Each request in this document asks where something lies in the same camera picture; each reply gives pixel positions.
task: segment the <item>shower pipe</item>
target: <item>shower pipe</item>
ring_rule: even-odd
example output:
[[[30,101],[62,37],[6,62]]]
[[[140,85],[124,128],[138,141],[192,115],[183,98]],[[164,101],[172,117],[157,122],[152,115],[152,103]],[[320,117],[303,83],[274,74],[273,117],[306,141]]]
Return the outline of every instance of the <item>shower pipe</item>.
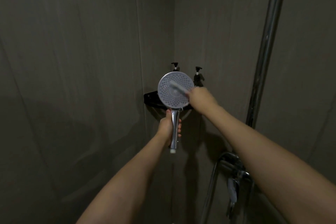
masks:
[[[275,34],[277,30],[277,25],[279,21],[280,11],[282,7],[282,1],[283,0],[269,0],[268,1],[268,7],[267,7],[267,14],[263,29],[263,34],[261,38],[260,43],[260,49],[259,49],[259,56],[257,60],[256,70],[254,74],[254,81],[253,81],[253,87],[252,87],[252,93],[250,98],[250,104],[248,108],[248,113],[246,117],[246,125],[255,128],[255,124],[258,117],[261,97],[263,93],[263,88],[266,81],[266,75],[267,75],[267,69],[268,65],[270,63],[273,43],[275,39]],[[223,161],[222,154],[218,161],[216,162],[215,166],[213,167],[211,178],[210,178],[210,184],[208,188],[208,194],[203,206],[202,215],[201,215],[201,221],[200,224],[206,224],[209,210],[211,207],[211,201],[213,198],[213,193],[215,191],[216,187],[216,181],[218,176],[218,166]],[[249,177],[250,180],[250,188],[249,192],[245,201],[244,205],[244,219],[243,223],[247,222],[247,207],[249,205],[251,196],[254,191],[254,181]]]

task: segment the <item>forearm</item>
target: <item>forearm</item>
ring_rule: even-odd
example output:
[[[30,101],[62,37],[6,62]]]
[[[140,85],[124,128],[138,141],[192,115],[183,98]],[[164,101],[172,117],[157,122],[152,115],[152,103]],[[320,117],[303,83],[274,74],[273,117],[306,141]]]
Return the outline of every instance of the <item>forearm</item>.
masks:
[[[131,223],[141,207],[166,139],[156,135],[105,185],[77,224]]]
[[[291,223],[335,222],[336,187],[313,168],[213,105],[205,116],[227,138],[256,184]]]

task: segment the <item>chrome handle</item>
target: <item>chrome handle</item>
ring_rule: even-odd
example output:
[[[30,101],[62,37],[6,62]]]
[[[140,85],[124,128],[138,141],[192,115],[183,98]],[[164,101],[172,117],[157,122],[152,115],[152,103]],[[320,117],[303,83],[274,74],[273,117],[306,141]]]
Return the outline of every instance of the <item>chrome handle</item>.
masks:
[[[180,110],[171,110],[173,120],[173,135],[171,137],[170,153],[175,153],[179,142],[179,117]]]

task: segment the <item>chrome pipe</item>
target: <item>chrome pipe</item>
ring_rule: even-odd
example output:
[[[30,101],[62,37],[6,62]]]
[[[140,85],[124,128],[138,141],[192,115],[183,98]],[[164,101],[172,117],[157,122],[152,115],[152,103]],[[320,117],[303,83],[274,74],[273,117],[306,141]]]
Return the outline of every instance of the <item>chrome pipe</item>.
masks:
[[[257,66],[254,74],[249,109],[246,117],[246,125],[252,128],[255,128],[257,122],[261,98],[267,76],[268,65],[270,63],[273,43],[280,17],[282,2],[283,0],[268,1],[267,15],[260,43]],[[252,180],[244,206],[244,224],[247,222],[247,208],[253,195],[254,185],[254,181]]]

